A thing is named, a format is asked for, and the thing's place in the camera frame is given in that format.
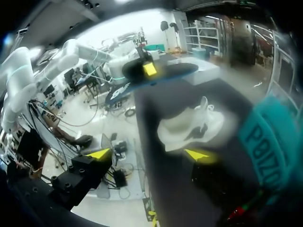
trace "yellow marker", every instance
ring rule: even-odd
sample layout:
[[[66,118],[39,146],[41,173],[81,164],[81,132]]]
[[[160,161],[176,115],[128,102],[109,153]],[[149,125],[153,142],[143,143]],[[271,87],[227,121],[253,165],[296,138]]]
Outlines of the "yellow marker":
[[[157,73],[155,66],[153,65],[152,62],[147,63],[146,65],[143,65],[143,68],[149,77],[151,77]]]
[[[91,157],[95,157],[97,159],[101,159],[103,155],[106,154],[106,152],[108,152],[110,149],[109,148],[106,148],[106,149],[103,149],[101,151],[97,151],[97,152],[94,152],[94,153],[91,153],[89,155],[86,155],[86,156],[91,156]]]
[[[193,151],[184,149],[196,162],[204,164],[212,164],[218,161],[218,156],[206,150]]]
[[[209,157],[208,155],[204,155],[192,150],[185,149],[185,151],[196,161],[198,161],[199,158]]]
[[[148,214],[153,216],[152,227],[157,227],[157,221],[158,221],[157,213],[155,211],[149,211]]]

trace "white robotic arm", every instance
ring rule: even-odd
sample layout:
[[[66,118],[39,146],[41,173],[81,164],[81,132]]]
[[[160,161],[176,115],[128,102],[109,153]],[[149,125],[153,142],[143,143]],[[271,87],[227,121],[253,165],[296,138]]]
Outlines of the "white robotic arm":
[[[78,64],[79,58],[88,61],[110,61],[112,55],[91,47],[84,46],[75,39],[65,42],[62,56],[51,60],[43,71],[34,77],[26,47],[16,49],[1,65],[0,92],[7,90],[3,109],[1,110],[1,126],[5,132],[16,129],[17,117],[25,109],[28,101],[37,93],[43,92],[63,71]]]

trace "teal bin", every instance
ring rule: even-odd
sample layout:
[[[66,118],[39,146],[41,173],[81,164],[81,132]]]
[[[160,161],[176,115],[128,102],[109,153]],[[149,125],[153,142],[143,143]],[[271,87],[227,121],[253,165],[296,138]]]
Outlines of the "teal bin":
[[[165,47],[163,44],[157,44],[157,45],[147,45],[144,47],[145,50],[147,51],[156,51],[156,50],[160,50],[160,51],[164,51],[165,52]]]
[[[192,48],[194,57],[205,60],[206,49],[200,47]]]

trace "shoe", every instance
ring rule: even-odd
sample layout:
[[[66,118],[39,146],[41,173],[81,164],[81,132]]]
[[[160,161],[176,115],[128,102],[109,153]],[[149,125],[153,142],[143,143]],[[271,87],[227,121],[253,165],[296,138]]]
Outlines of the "shoe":
[[[204,96],[195,109],[187,108],[172,119],[161,120],[158,137],[166,151],[177,150],[192,142],[209,142],[219,133],[223,122],[223,114],[214,111]]]
[[[91,142],[93,140],[93,137],[92,136],[89,136],[89,135],[83,135],[81,136],[79,139],[71,142],[71,145],[73,146],[80,146],[82,148],[87,148],[90,146]]]

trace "black table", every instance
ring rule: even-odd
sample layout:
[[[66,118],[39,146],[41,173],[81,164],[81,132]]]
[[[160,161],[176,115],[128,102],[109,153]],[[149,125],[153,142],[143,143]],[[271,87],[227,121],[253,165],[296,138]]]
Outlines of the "black table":
[[[202,189],[191,180],[193,164],[183,155],[165,152],[158,139],[161,119],[180,114],[186,107],[199,105],[202,96],[210,104],[220,103],[237,114],[240,124],[252,106],[240,93],[220,79],[193,86],[182,79],[138,89],[135,92],[137,123],[143,157],[155,209],[162,227],[214,227],[222,213]],[[258,186],[252,162],[233,136],[223,147],[214,149],[226,168],[246,181],[252,193]]]

